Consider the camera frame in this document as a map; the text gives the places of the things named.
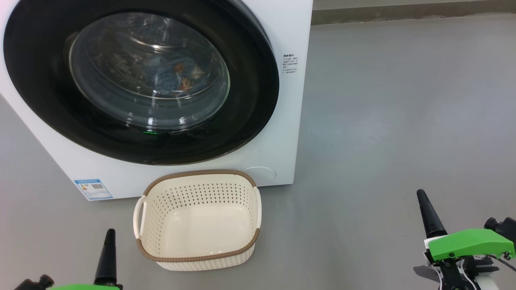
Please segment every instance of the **black round door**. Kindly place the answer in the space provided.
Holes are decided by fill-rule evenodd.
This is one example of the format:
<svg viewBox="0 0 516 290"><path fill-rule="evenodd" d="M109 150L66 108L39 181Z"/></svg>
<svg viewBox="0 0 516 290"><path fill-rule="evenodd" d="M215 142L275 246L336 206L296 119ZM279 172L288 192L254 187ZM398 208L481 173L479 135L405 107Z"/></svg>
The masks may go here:
<svg viewBox="0 0 516 290"><path fill-rule="evenodd" d="M44 122L135 163L231 152L264 128L278 99L270 43L239 0L21 0L4 55Z"/></svg>

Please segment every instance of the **door glass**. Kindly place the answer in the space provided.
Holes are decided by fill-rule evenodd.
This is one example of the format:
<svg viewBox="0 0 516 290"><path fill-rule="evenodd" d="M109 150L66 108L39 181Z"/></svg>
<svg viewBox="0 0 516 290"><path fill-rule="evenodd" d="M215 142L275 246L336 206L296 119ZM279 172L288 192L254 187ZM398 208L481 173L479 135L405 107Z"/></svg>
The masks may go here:
<svg viewBox="0 0 516 290"><path fill-rule="evenodd" d="M206 121L230 87L222 56L204 36L148 13L91 23L75 38L69 64L98 109L147 131L185 130Z"/></svg>

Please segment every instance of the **laundry basket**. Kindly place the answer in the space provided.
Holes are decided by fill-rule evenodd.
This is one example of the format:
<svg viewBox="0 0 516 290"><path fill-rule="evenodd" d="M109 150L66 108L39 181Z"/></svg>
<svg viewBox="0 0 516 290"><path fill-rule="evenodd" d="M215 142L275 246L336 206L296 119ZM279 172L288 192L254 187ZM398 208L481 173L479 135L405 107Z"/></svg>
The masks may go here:
<svg viewBox="0 0 516 290"><path fill-rule="evenodd" d="M133 216L140 252L173 271L244 263L254 250L261 222L262 203L255 182L234 170L159 178L138 200Z"/></svg>

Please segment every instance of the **white washing machine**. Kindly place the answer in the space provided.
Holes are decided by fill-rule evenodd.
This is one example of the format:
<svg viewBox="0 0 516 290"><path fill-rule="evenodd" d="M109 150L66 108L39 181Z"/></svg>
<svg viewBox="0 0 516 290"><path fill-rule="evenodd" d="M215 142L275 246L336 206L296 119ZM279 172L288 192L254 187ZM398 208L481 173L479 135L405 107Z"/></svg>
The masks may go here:
<svg viewBox="0 0 516 290"><path fill-rule="evenodd" d="M312 0L2 0L0 94L88 200L294 181Z"/></svg>

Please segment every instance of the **cable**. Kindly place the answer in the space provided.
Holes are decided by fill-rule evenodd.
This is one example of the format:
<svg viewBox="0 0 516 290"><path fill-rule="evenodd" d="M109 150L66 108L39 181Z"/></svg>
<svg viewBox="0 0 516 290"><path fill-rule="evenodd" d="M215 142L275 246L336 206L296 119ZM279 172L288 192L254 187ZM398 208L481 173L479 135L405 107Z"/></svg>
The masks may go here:
<svg viewBox="0 0 516 290"><path fill-rule="evenodd" d="M498 259L497 257L493 256L493 255L487 255L488 257L491 257L493 259L497 259L498 261L500 261L502 264L506 265L507 267L509 267L511 270L513 270L514 272L516 272L516 268L514 266L512 266L511 264L505 262L504 260L502 259Z"/></svg>

